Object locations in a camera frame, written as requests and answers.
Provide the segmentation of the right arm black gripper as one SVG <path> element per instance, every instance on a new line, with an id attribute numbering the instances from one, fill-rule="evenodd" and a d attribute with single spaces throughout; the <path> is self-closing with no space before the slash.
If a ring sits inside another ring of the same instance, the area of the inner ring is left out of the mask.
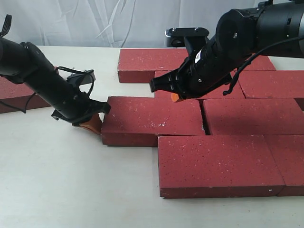
<path id="1" fill-rule="evenodd" d="M 150 81 L 150 90 L 171 92 L 173 102 L 198 98 L 231 82 L 230 72 L 252 55 L 249 39 L 212 37 L 179 69 Z"/>

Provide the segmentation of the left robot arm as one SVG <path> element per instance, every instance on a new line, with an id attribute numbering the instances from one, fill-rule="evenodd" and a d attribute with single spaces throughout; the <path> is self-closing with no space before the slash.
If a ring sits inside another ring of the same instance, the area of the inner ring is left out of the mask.
<path id="1" fill-rule="evenodd" d="M 99 134 L 100 113 L 108 114 L 110 105 L 90 99 L 92 89 L 82 92 L 81 85 L 95 83 L 93 70 L 78 71 L 55 67 L 34 44 L 0 40 L 0 75 L 14 84 L 25 84 L 54 108 L 52 117 L 74 127 Z"/>

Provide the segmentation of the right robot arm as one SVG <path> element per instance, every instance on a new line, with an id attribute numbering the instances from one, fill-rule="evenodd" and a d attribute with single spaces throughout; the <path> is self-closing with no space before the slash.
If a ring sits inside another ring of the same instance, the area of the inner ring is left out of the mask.
<path id="1" fill-rule="evenodd" d="M 150 81 L 151 92 L 166 91 L 174 101 L 202 97 L 222 85 L 232 93 L 240 73 L 258 56 L 303 58 L 304 3 L 263 1 L 255 8 L 231 9 L 209 37 L 205 28 L 171 28 L 167 45 L 186 48 L 181 66 Z"/>

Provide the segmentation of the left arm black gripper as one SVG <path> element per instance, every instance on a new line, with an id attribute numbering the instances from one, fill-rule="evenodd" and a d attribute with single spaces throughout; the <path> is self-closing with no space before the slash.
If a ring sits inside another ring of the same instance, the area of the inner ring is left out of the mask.
<path id="1" fill-rule="evenodd" d="M 30 88 L 55 109 L 53 118 L 63 119 L 74 127 L 100 134 L 103 122 L 98 113 L 109 114 L 111 106 L 107 102 L 89 98 L 94 83 L 74 87 L 60 76 L 58 70 L 41 70 L 46 76 L 43 79 L 32 77 Z M 78 71 L 70 68 L 62 70 L 71 74 Z"/>

